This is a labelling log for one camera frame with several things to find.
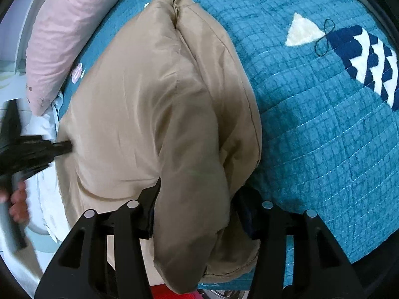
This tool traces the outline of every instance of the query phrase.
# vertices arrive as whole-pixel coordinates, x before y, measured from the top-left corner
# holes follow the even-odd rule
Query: stitching
[[[286,161],[286,162],[284,162],[284,163],[282,163],[282,164],[274,165],[273,168],[286,165],[286,164],[288,164],[288,163],[290,163],[290,162],[292,162],[292,161],[294,161],[294,160],[297,160],[297,159],[300,159],[300,158],[302,158],[302,157],[304,157],[304,156],[307,156],[307,155],[309,155],[309,154],[312,154],[313,152],[319,150],[320,148],[324,147],[325,145],[327,145],[328,143],[332,142],[333,140],[335,140],[335,139],[337,139],[337,138],[339,138],[339,137],[342,137],[343,134],[345,134],[348,130],[354,128],[357,124],[358,124],[358,122],[356,122],[356,123],[353,124],[351,127],[349,127],[348,129],[344,130],[343,132],[341,132],[338,136],[335,136],[334,138],[332,138],[332,139],[329,140],[328,142],[325,142],[324,144],[322,144],[322,145],[319,146],[318,148],[315,148],[314,150],[311,150],[310,152],[307,152],[306,154],[302,154],[302,155],[300,155],[300,156],[298,156],[298,157],[296,157],[296,158],[292,158],[292,159],[290,159],[290,160],[288,160],[288,161]],[[381,134],[383,134],[383,133],[384,133],[389,127],[391,127],[393,124],[394,124],[394,122],[391,122],[390,125],[387,126],[382,132],[380,132],[378,135],[374,136],[374,137],[372,138],[372,140],[370,140],[367,144],[365,144],[365,145],[363,145],[362,147],[360,147],[357,151],[355,151],[355,152],[354,152],[352,155],[350,155],[347,159],[350,159],[350,158],[351,158],[352,156],[354,156],[358,151],[360,151],[363,147],[365,147],[365,146],[367,146],[368,144],[370,144],[373,140],[375,140],[377,137],[379,137]]]
[[[280,47],[280,46],[284,46],[284,44],[272,45],[272,46],[270,46],[270,47]],[[266,54],[266,53],[268,53],[268,52],[272,52],[272,51],[267,50],[267,51],[265,51],[265,52],[262,52],[262,54]],[[256,56],[259,56],[259,55],[261,55],[261,53],[253,52],[253,53],[251,53],[251,54],[248,56],[248,59],[250,59],[250,61],[252,61]],[[291,68],[289,68],[289,69],[284,69],[283,71],[280,71],[280,72],[274,73],[274,74],[272,74],[272,75],[269,75],[269,77],[274,76],[274,75],[277,75],[277,74],[280,74],[280,73],[290,73],[290,72],[292,72],[293,69],[300,69],[301,67],[308,67],[309,64],[314,64],[314,63],[317,64],[317,63],[319,63],[319,62],[320,62],[320,58],[319,58],[319,57],[316,57],[316,58],[312,59],[310,63],[299,64],[299,65],[296,65],[296,66],[291,67]],[[333,64],[333,63],[330,63],[330,64],[328,64],[327,66],[325,66],[323,69],[325,70],[325,69],[327,69],[327,68],[329,68],[329,67],[332,67],[332,66],[334,66],[334,64]],[[252,77],[257,77],[257,76],[263,74],[263,73],[264,73],[265,71],[267,71],[267,70],[268,70],[268,68],[263,68],[263,69],[261,69],[260,71],[257,71],[256,73],[254,73],[254,74],[251,75],[251,76],[252,76]]]
[[[298,69],[298,68],[304,67],[304,66],[309,66],[309,64],[298,65],[298,66],[292,67],[292,68],[290,68],[290,69],[286,69],[286,70],[284,70],[284,71],[275,73],[275,74],[273,74],[272,76],[274,76],[274,75],[276,75],[276,74],[280,74],[280,73],[285,73],[285,72],[288,73],[288,72],[292,71],[292,69]],[[334,66],[334,64],[331,64],[330,66],[324,67],[323,70],[326,70],[326,69],[328,69],[328,68],[330,68],[330,67],[333,67],[333,66]],[[302,94],[302,93],[304,93],[304,92],[307,92],[307,91],[309,91],[310,89],[313,89],[313,88],[315,88],[315,87],[319,87],[320,85],[322,85],[322,84],[324,84],[324,83],[327,83],[328,81],[332,80],[333,78],[337,77],[338,75],[341,75],[343,72],[344,72],[344,71],[341,71],[340,73],[335,74],[333,77],[330,77],[329,79],[326,79],[326,80],[323,81],[323,82],[320,82],[320,81],[317,79],[318,84],[316,84],[316,85],[314,85],[314,86],[312,86],[312,87],[310,87],[310,88],[308,88],[308,89],[306,89],[306,90],[303,90],[303,91],[301,91],[301,92],[298,92],[298,93],[296,93],[296,94],[294,94],[294,95],[290,95],[289,97],[285,98],[284,100],[279,101],[277,104],[275,104],[274,106],[270,107],[269,109],[263,111],[262,114],[264,114],[265,112],[268,112],[268,111],[272,110],[273,108],[277,107],[277,106],[278,106],[279,104],[281,104],[282,102],[284,102],[284,101],[286,101],[286,100],[289,100],[289,99],[292,98],[292,97],[295,97],[295,96],[297,96],[297,95],[299,95],[299,94]],[[338,106],[339,104],[345,102],[345,101],[348,100],[349,98],[353,97],[353,95],[355,95],[356,93],[358,93],[361,89],[359,89],[359,90],[356,91],[354,94],[352,94],[352,95],[350,95],[349,97],[347,97],[346,99],[344,99],[342,102],[338,103],[336,106]]]
[[[326,94],[325,94],[325,92],[324,92],[324,90],[321,88],[321,91],[323,92],[323,94],[324,94],[324,97],[326,98],[326,100],[328,100],[328,103],[329,103],[329,105],[331,106],[331,104],[330,104],[330,101],[329,101],[329,99],[328,99],[328,97],[326,96]],[[335,107],[332,107],[332,109],[333,109],[333,111],[334,111],[334,115],[335,115],[335,118],[337,118],[337,113],[336,113],[336,111],[335,111],[335,108],[336,108],[336,106]],[[342,144],[343,144],[343,146],[344,146],[344,152],[345,152],[345,155],[346,155],[346,158],[348,158],[348,156],[349,156],[349,154],[348,154],[348,151],[346,150],[346,146],[345,146],[345,143],[342,141]],[[349,165],[349,173],[350,173],[350,176],[351,176],[351,179],[353,178],[353,174],[352,174],[352,170],[351,170],[351,166]]]
[[[323,90],[323,89],[321,89],[321,90],[322,90],[322,92],[323,92],[325,98],[328,100],[328,98],[327,98],[327,96],[326,96],[324,90]],[[333,107],[333,111],[334,111],[335,118],[336,118],[336,117],[337,117],[337,114],[336,114],[336,112],[335,112],[335,107]],[[345,152],[345,154],[346,154],[346,158],[348,159],[348,152],[347,152],[347,150],[346,150],[346,148],[345,148],[345,145],[344,145],[344,152]],[[352,175],[352,171],[351,171],[351,169],[350,169],[350,166],[349,166],[349,173],[350,173],[350,176],[351,176],[351,179],[352,179],[352,178],[353,178],[353,175]],[[323,203],[325,203],[326,201],[332,199],[333,197],[335,197],[336,195],[338,195],[342,190],[346,189],[347,187],[348,187],[348,186],[346,186],[346,187],[340,189],[336,194],[334,194],[333,196],[331,196],[329,199],[324,200]]]
[[[371,168],[369,168],[366,172],[364,172],[363,174],[361,174],[361,175],[359,175],[357,178],[355,178],[353,181],[351,181],[351,184],[352,184],[353,182],[355,182],[356,180],[358,180],[359,178],[361,178],[364,174],[366,174],[368,171],[370,171],[370,170],[371,170],[374,166],[376,166],[378,163],[380,163],[387,155],[389,155],[389,154],[390,154],[395,148],[397,148],[398,146],[399,146],[399,144],[396,144],[396,146],[395,146],[394,148],[391,148],[391,149],[389,150],[389,152],[387,152],[387,153],[384,155],[384,157],[381,158],[381,160],[379,160],[378,162],[376,162],[376,163],[375,163]],[[323,177],[326,176],[327,174],[330,174],[330,173],[331,173],[333,170],[335,170],[337,167],[339,167],[340,165],[342,165],[343,163],[345,163],[347,160],[348,160],[348,158],[346,158],[344,161],[342,161],[339,165],[335,166],[332,170],[328,171],[326,174],[323,174],[322,176],[319,176],[319,177],[317,177],[317,178],[314,178],[314,179],[311,179],[311,180],[308,180],[308,181],[299,183],[299,184],[297,184],[297,185],[295,185],[295,186],[303,185],[303,184],[305,184],[305,183],[308,183],[308,182],[311,182],[311,181],[316,181],[316,180],[318,180],[318,179],[320,179],[320,178],[323,178]],[[287,188],[291,188],[291,187],[281,188],[281,189],[276,190],[276,192],[282,191],[282,190],[287,189]]]
[[[239,271],[239,270],[244,270],[245,268],[247,268],[247,267],[249,267],[249,266],[252,266],[254,263],[256,263],[256,261],[258,260],[258,256],[259,256],[259,249],[257,250],[257,252],[256,252],[256,254],[255,254],[255,256],[254,256],[254,258],[253,259],[251,259],[247,264],[245,264],[244,266],[241,266],[241,267],[239,267],[239,268],[236,268],[235,270],[233,270],[233,271],[230,271],[230,272],[228,272],[228,273],[224,273],[224,274],[208,274],[208,273],[206,273],[205,272],[205,276],[218,276],[218,277],[221,277],[221,276],[229,276],[230,274],[232,274],[232,273],[235,273],[235,272],[237,272],[237,271]]]
[[[342,188],[341,190],[339,190],[337,193],[335,193],[334,195],[332,195],[332,196],[329,197],[328,199],[323,200],[322,204],[325,203],[325,202],[327,202],[327,201],[329,201],[329,200],[331,200],[331,199],[334,198],[335,196],[337,196],[342,190],[346,189],[348,186],[350,186],[350,185],[347,185],[346,187]]]
[[[393,233],[395,230],[397,230],[397,227],[396,227],[394,230],[390,231],[390,232],[389,232],[389,235],[390,235],[391,233]],[[382,233],[384,233],[384,240],[386,240],[386,238],[387,238],[387,236],[386,236],[386,228],[385,228],[385,229],[379,229],[379,230],[376,232],[376,234],[374,234],[374,238],[373,238],[373,239],[376,239],[376,236],[377,236],[377,235],[381,235]],[[356,247],[355,249],[352,248],[352,253],[353,253],[354,251],[358,250],[360,247],[361,247],[361,246],[358,246],[358,247]]]
[[[325,82],[322,82],[321,84],[330,81],[331,79],[333,79],[334,77],[338,76],[338,75],[341,74],[341,73],[338,73],[338,74],[334,75],[333,77],[327,79]],[[369,86],[370,84],[372,84],[372,83],[375,83],[375,81],[372,81],[372,82],[370,82],[368,85],[365,85],[365,84],[361,83],[360,81],[358,81],[357,79],[353,79],[353,80],[356,81],[356,82],[359,82],[363,87],[362,87],[361,89],[359,89],[358,91],[356,91],[354,94],[352,94],[352,95],[350,95],[349,97],[347,97],[347,98],[345,98],[344,100],[342,100],[340,103],[336,104],[333,108],[328,108],[328,110],[326,110],[326,111],[324,111],[324,112],[318,114],[316,117],[313,117],[313,118],[311,118],[310,120],[308,120],[308,121],[306,121],[306,122],[304,122],[304,123],[302,123],[302,124],[300,124],[300,125],[298,125],[298,126],[296,126],[296,127],[294,127],[294,128],[290,128],[289,130],[287,130],[287,131],[285,131],[285,132],[282,132],[282,133],[279,134],[278,136],[273,137],[272,139],[267,140],[267,141],[270,142],[270,141],[272,141],[272,140],[274,140],[274,139],[277,139],[277,138],[281,137],[283,134],[286,134],[286,133],[288,133],[288,132],[290,132],[290,131],[292,131],[292,130],[295,130],[295,129],[300,128],[300,127],[303,126],[303,125],[306,125],[308,122],[310,122],[310,121],[312,121],[312,120],[314,120],[314,119],[320,117],[321,115],[325,114],[325,113],[328,112],[329,110],[334,109],[334,108],[338,107],[340,104],[342,104],[342,103],[348,101],[350,98],[354,97],[357,93],[360,93],[365,87],[368,88],[368,89],[370,89],[368,86]],[[286,101],[286,100],[289,100],[289,99],[292,98],[292,97],[295,97],[295,96],[297,96],[297,95],[299,95],[299,94],[305,93],[305,92],[309,91],[310,89],[313,89],[314,87],[319,87],[319,86],[320,86],[320,84],[319,84],[319,85],[315,85],[315,86],[313,86],[313,87],[310,87],[309,89],[306,89],[306,90],[301,91],[301,92],[299,92],[299,93],[296,93],[296,94],[294,94],[294,95],[291,95],[291,96],[289,96],[288,98],[286,98],[286,99],[284,99],[284,100],[281,100],[278,104],[272,106],[272,107],[269,108],[268,110],[263,111],[262,114],[264,114],[265,112],[268,112],[269,110],[271,110],[271,109],[273,109],[274,107],[278,106],[280,103],[282,103],[282,102],[284,102],[284,101]],[[380,106],[382,106],[382,105],[385,104],[385,103],[386,103],[386,101],[381,102],[381,104],[380,104],[376,109],[378,109]]]
[[[389,179],[391,176],[393,176],[395,173],[398,172],[398,169],[392,171],[392,173],[390,175],[388,175],[386,178],[384,178],[380,184],[378,184],[374,189],[370,190],[367,194],[365,194],[364,196],[362,196],[361,198],[359,198],[353,205],[351,205],[350,207],[348,207],[345,211],[340,213],[340,216],[345,214],[346,212],[348,212],[348,210],[354,206],[356,206],[359,202],[361,202],[365,197],[367,197],[370,193],[372,193],[375,189],[377,189],[378,187],[380,187],[387,179]],[[332,219],[330,219],[329,221],[326,221],[326,223],[329,223],[331,221],[334,221],[336,218],[338,217],[334,217]]]
[[[225,43],[221,41],[221,39],[219,38],[219,36],[216,35],[215,31],[214,31],[213,28],[209,25],[209,23],[206,22],[205,19],[203,19],[197,12],[195,12],[195,11],[191,8],[191,5],[186,5],[185,7],[188,8],[189,10],[191,10],[191,12],[193,12],[194,14],[196,14],[196,15],[209,27],[209,29],[212,30],[213,34],[217,37],[217,39],[219,40],[219,42],[226,48],[226,51],[229,53],[231,59],[234,60],[234,57],[231,55],[230,50],[227,48],[227,46],[225,45]],[[240,81],[241,81],[242,85],[244,86],[243,81],[242,81],[242,79],[241,79],[241,75],[239,75],[239,77],[240,77]],[[256,141],[257,141],[257,144],[258,144],[258,154],[259,154],[259,155],[258,155],[258,160],[257,160],[257,165],[258,165],[258,164],[260,163],[261,154],[262,154],[261,142],[260,142],[260,138],[259,138],[259,136],[258,136],[258,134],[257,134],[257,131],[256,131],[256,128],[255,128],[256,125],[255,125],[254,120],[253,120],[253,113],[252,113],[252,109],[251,109],[251,107],[250,107],[250,103],[249,103],[249,100],[248,100],[247,91],[246,91],[245,88],[244,88],[243,90],[244,90],[245,98],[246,98],[246,101],[247,101],[247,107],[249,108],[249,112],[250,112],[250,114],[251,114],[252,127],[253,127],[253,130],[255,131]]]
[[[373,208],[371,208],[369,211],[367,211],[365,214],[363,214],[363,215],[361,215],[360,217],[358,217],[358,218],[356,218],[356,222],[357,221],[359,221],[360,219],[362,219],[365,215],[367,215],[368,213],[370,213],[370,211],[373,211],[373,210],[375,210],[377,207],[379,207],[383,202],[385,202],[386,201],[386,197],[383,199],[383,200],[381,200],[377,205],[375,205]],[[371,228],[373,225],[375,225],[381,218],[383,218],[383,216],[380,216],[374,223],[372,223],[372,225],[371,226],[368,226],[366,229],[364,229],[364,230],[367,230],[367,229],[369,229],[369,228]],[[344,229],[342,229],[341,230],[341,232],[343,232],[343,231],[347,231],[350,227],[352,227],[354,224],[352,224],[352,225],[349,225],[347,228],[344,228]]]
[[[313,63],[317,63],[317,61],[318,61],[318,58],[315,58],[315,59],[312,59],[311,60],[311,64],[313,64]],[[295,66],[295,67],[292,67],[292,68],[290,68],[290,69],[286,69],[286,70],[284,70],[284,71],[282,71],[282,72],[278,72],[278,73],[274,73],[273,75],[276,75],[276,74],[279,74],[279,73],[284,73],[284,72],[288,72],[288,71],[292,71],[293,69],[298,69],[298,68],[300,68],[300,67],[304,67],[304,66],[309,66],[309,64],[302,64],[302,65],[298,65],[298,66]],[[334,65],[333,64],[329,64],[329,66],[326,66],[326,67],[324,67],[324,69],[327,69],[327,68],[330,68],[330,67],[333,67]],[[260,75],[261,73],[263,73],[265,70],[261,70],[261,71],[259,71],[258,73],[256,73],[254,76],[257,76],[257,75]],[[339,75],[339,74],[341,74],[342,72],[340,72],[340,73],[337,73],[337,74],[335,74],[333,77],[330,77],[328,80],[326,80],[325,82],[328,82],[329,80],[331,80],[331,79],[333,79],[334,77],[336,77],[337,75]],[[367,85],[365,85],[364,83],[362,83],[362,82],[360,82],[362,85],[363,85],[363,87],[368,87],[369,85],[371,85],[372,83],[375,83],[375,80],[372,80],[370,83],[368,83]],[[299,95],[299,94],[301,94],[301,93],[304,93],[304,92],[306,92],[306,91],[308,91],[308,90],[310,90],[310,89],[312,89],[313,87],[310,87],[309,89],[306,89],[306,90],[304,90],[304,91],[301,91],[301,92],[299,92],[299,93],[296,93],[296,94],[294,94],[294,95],[291,95],[291,96],[289,96],[288,98],[286,98],[286,99],[284,99],[284,100],[281,100],[280,102],[278,102],[278,104],[276,104],[276,105],[274,105],[274,106],[272,106],[271,108],[269,108],[269,109],[267,109],[267,110],[265,110],[265,111],[263,111],[262,112],[262,114],[263,113],[265,113],[265,112],[267,112],[267,111],[269,111],[269,110],[271,110],[271,109],[273,109],[274,107],[276,107],[276,106],[278,106],[281,102],[284,102],[284,101],[286,101],[286,100],[288,100],[288,99],[290,99],[290,98],[292,98],[292,97],[295,97],[296,95]]]

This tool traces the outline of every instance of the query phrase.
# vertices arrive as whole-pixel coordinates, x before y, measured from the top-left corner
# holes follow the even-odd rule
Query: silver bolt
[[[85,217],[86,218],[92,218],[92,217],[94,217],[94,215],[95,215],[95,211],[94,210],[89,209],[89,210],[87,210],[85,212]]]
[[[273,203],[270,201],[263,201],[262,207],[265,209],[272,209],[274,206],[273,206]]]
[[[137,208],[138,207],[138,201],[137,200],[131,200],[127,203],[127,207],[130,209]]]
[[[314,211],[313,209],[309,209],[306,211],[306,214],[310,217],[310,218],[315,218],[317,216],[317,212]]]

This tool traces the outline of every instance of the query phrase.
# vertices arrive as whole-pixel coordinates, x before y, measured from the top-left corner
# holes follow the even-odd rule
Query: black clamp
[[[355,270],[316,211],[286,212],[246,186],[233,205],[244,231],[261,241],[248,299],[365,298]],[[294,237],[294,276],[283,288],[287,235]]]
[[[117,211],[85,211],[47,267],[35,299],[152,299],[140,239],[153,235],[160,188],[159,179]],[[106,260],[108,235],[114,235],[115,271]]]

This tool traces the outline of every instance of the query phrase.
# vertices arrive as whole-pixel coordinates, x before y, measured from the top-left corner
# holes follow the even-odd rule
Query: jacket sleeve
[[[161,175],[154,264],[168,287],[183,294],[198,287],[217,234],[228,225],[230,197],[209,91],[195,70],[173,77],[152,116]]]

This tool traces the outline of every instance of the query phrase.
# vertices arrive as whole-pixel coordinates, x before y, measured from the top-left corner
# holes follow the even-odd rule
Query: red object
[[[165,284],[151,287],[152,296],[154,299],[198,299],[201,295],[197,292],[194,294],[177,295]]]

